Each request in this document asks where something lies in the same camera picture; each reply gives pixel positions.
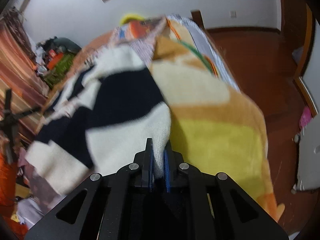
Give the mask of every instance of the metal screw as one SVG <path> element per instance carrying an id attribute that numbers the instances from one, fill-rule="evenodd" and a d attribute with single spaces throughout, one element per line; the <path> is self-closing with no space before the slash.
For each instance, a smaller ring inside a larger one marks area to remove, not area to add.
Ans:
<path id="1" fill-rule="evenodd" d="M 139 168 L 139 165 L 137 163 L 131 163 L 129 165 L 130 170 L 136 170 L 137 168 Z"/>
<path id="2" fill-rule="evenodd" d="M 225 174 L 224 172 L 218 173 L 218 179 L 226 180 L 227 178 L 228 178 L 228 175 Z"/>
<path id="3" fill-rule="evenodd" d="M 188 163 L 180 163 L 179 167 L 182 170 L 187 170 L 187 169 L 189 169 L 189 164 Z"/>
<path id="4" fill-rule="evenodd" d="M 91 176 L 90 176 L 90 179 L 92 180 L 92 181 L 96 181 L 96 180 L 98 180 L 98 179 L 100 179 L 100 174 L 99 173 L 94 173 L 94 174 L 91 174 Z"/>

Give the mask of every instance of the yellow object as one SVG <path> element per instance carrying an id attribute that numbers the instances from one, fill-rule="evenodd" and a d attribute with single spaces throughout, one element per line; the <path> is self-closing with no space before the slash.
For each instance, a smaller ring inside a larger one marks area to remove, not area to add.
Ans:
<path id="1" fill-rule="evenodd" d="M 13 220 L 13 221 L 15 221 L 15 222 L 17 222 L 17 223 L 20 223 L 20 220 L 19 220 L 17 214 L 13 214 L 13 215 L 11 216 L 11 220 Z"/>
<path id="2" fill-rule="evenodd" d="M 149 70 L 171 111 L 172 149 L 201 172 L 227 173 L 278 221 L 285 206 L 273 193 L 263 113 L 211 75 L 191 51 L 173 41 L 176 36 L 171 39 L 157 37 Z"/>
<path id="3" fill-rule="evenodd" d="M 124 24 L 127 24 L 127 23 L 129 23 L 131 21 L 135 21 L 135 20 L 136 21 L 143 21 L 144 17 L 142 17 L 138 14 L 129 13 L 121 18 L 120 25 L 124 25 Z"/>
<path id="4" fill-rule="evenodd" d="M 20 184 L 16 183 L 16 196 L 27 198 L 30 196 L 30 189 L 27 187 L 23 187 Z"/>

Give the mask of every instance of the white wall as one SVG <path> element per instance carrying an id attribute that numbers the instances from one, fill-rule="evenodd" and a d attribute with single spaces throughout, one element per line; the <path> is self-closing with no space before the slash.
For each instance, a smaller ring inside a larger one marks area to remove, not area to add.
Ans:
<path id="1" fill-rule="evenodd" d="M 24 25 L 35 42 L 64 36 L 84 46 L 118 26 L 126 13 L 145 17 L 179 13 L 190 17 L 191 10 L 200 9 L 206 28 L 277 28 L 278 7 L 277 0 L 31 0 L 24 12 Z M 230 18 L 230 10 L 236 11 L 237 18 Z"/>
<path id="2" fill-rule="evenodd" d="M 277 29 L 281 30 L 281 0 L 276 0 L 276 10 L 277 10 Z"/>
<path id="3" fill-rule="evenodd" d="M 317 21 L 310 60 L 302 79 L 320 109 L 320 25 Z"/>

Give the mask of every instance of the striped curtain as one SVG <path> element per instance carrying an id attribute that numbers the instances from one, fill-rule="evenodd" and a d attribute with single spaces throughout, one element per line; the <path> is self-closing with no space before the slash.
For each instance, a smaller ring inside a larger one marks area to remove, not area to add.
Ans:
<path id="1" fill-rule="evenodd" d="M 36 76 L 35 65 L 17 43 L 5 20 L 0 21 L 0 111 L 4 107 L 5 91 L 12 89 L 11 109 L 14 113 L 43 106 L 48 86 Z M 33 140 L 41 118 L 33 114 L 20 120 L 20 133 Z"/>
<path id="2" fill-rule="evenodd" d="M 24 53 L 35 62 L 36 55 L 33 53 L 31 49 L 31 44 L 28 39 L 28 36 L 22 26 L 22 23 L 19 20 L 20 12 L 15 8 L 10 8 L 4 14 L 4 22 L 7 24 L 12 36 L 14 37 L 15 41 L 19 44 L 22 48 Z"/>

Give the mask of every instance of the wall outlet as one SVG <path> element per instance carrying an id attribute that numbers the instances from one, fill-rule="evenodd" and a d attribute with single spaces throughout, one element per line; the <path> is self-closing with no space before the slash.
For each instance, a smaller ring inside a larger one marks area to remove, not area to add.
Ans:
<path id="1" fill-rule="evenodd" d="M 230 11 L 230 18 L 236 18 L 237 17 L 237 13 L 236 11 Z"/>

